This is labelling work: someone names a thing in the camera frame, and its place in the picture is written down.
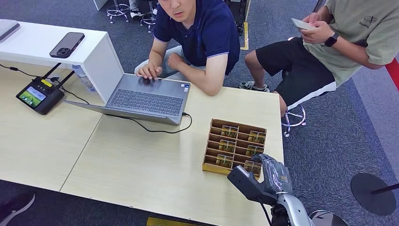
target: black shoe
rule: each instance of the black shoe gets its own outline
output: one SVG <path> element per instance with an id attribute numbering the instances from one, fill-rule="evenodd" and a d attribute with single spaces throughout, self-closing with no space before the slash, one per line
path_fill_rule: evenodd
<path id="1" fill-rule="evenodd" d="M 6 226 L 12 218 L 27 210 L 35 201 L 35 194 L 24 193 L 0 206 L 0 226 Z"/>
<path id="2" fill-rule="evenodd" d="M 265 85 L 262 89 L 258 88 L 255 86 L 254 81 L 247 81 L 247 82 L 242 82 L 239 84 L 240 89 L 248 89 L 248 90 L 256 90 L 256 91 L 262 91 L 262 92 L 270 92 L 269 87 Z"/>
<path id="3" fill-rule="evenodd" d="M 140 13 L 139 11 L 133 11 L 133 10 L 131 10 L 130 11 L 130 16 L 132 17 L 132 19 L 134 19 L 134 20 L 139 20 L 139 19 L 141 19 L 141 16 L 143 16 L 143 14 L 142 13 Z"/>

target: man's hand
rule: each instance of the man's hand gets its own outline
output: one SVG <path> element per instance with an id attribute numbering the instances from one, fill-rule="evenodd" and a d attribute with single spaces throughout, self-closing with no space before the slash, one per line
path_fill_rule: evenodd
<path id="1" fill-rule="evenodd" d="M 137 76 L 143 76 L 145 79 L 158 79 L 158 76 L 162 73 L 162 67 L 156 67 L 153 63 L 141 67 L 136 72 Z"/>
<path id="2" fill-rule="evenodd" d="M 184 63 L 184 60 L 177 53 L 172 53 L 171 55 L 169 55 L 168 65 L 170 68 L 178 70 L 178 67 L 181 63 Z"/>
<path id="3" fill-rule="evenodd" d="M 318 13 L 311 13 L 307 17 L 305 17 L 302 21 L 310 23 L 311 26 L 314 26 L 313 23 L 320 20 L 320 15 Z"/>
<path id="4" fill-rule="evenodd" d="M 312 26 L 315 26 L 314 30 L 299 30 L 302 33 L 302 38 L 305 42 L 311 44 L 324 43 L 327 39 L 334 35 L 334 31 L 331 30 L 330 26 L 325 21 L 316 21 Z"/>

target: black watch strap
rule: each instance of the black watch strap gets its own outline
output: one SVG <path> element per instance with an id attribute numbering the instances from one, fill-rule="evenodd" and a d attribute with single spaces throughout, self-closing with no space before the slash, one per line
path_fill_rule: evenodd
<path id="1" fill-rule="evenodd" d="M 333 36 L 329 37 L 327 41 L 324 43 L 325 46 L 327 47 L 332 47 L 338 40 L 339 35 L 337 33 L 334 33 Z"/>

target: controller screen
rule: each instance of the controller screen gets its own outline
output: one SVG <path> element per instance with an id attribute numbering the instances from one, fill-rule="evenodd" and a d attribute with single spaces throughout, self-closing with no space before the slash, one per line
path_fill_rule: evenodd
<path id="1" fill-rule="evenodd" d="M 30 86 L 21 95 L 19 95 L 19 98 L 32 108 L 35 108 L 46 98 L 46 96 Z"/>

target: paper card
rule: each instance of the paper card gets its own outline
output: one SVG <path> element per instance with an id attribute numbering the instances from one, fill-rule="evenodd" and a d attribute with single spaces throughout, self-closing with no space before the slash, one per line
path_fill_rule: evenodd
<path id="1" fill-rule="evenodd" d="M 249 133 L 248 141 L 264 144 L 266 134 L 258 131 L 251 131 Z"/>
<path id="2" fill-rule="evenodd" d="M 217 155 L 216 165 L 231 168 L 232 163 L 233 163 L 233 157 L 222 154 Z"/>
<path id="3" fill-rule="evenodd" d="M 236 138 L 238 133 L 237 127 L 222 126 L 222 136 Z"/>
<path id="4" fill-rule="evenodd" d="M 228 141 L 228 140 L 220 140 L 219 142 L 219 150 L 234 152 L 236 148 L 236 142 Z"/>
<path id="5" fill-rule="evenodd" d="M 254 174 L 259 175 L 261 172 L 262 164 L 254 161 L 245 161 L 244 169 L 247 172 L 253 172 Z"/>
<path id="6" fill-rule="evenodd" d="M 245 155 L 246 156 L 252 156 L 254 154 L 262 154 L 262 153 L 263 153 L 263 148 L 262 147 L 248 145 L 248 148 L 247 148 L 247 151 L 245 152 Z"/>

